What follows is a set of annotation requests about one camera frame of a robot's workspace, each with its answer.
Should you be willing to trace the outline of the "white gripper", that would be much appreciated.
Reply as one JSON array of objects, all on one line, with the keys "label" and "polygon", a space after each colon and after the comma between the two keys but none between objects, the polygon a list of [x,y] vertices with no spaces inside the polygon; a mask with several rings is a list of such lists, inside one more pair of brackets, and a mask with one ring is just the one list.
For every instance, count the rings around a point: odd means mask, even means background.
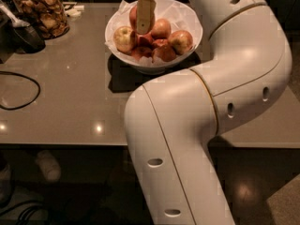
[{"label": "white gripper", "polygon": [[144,35],[152,30],[155,23],[155,0],[138,0],[136,15],[136,31]]}]

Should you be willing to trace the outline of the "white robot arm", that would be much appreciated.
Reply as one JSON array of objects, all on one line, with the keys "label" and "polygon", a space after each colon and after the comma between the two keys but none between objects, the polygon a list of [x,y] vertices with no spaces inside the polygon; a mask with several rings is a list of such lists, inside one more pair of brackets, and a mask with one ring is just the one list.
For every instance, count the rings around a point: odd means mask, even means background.
[{"label": "white robot arm", "polygon": [[292,53],[264,0],[189,0],[212,60],[144,83],[127,101],[128,150],[157,225],[235,225],[207,148],[269,109]]}]

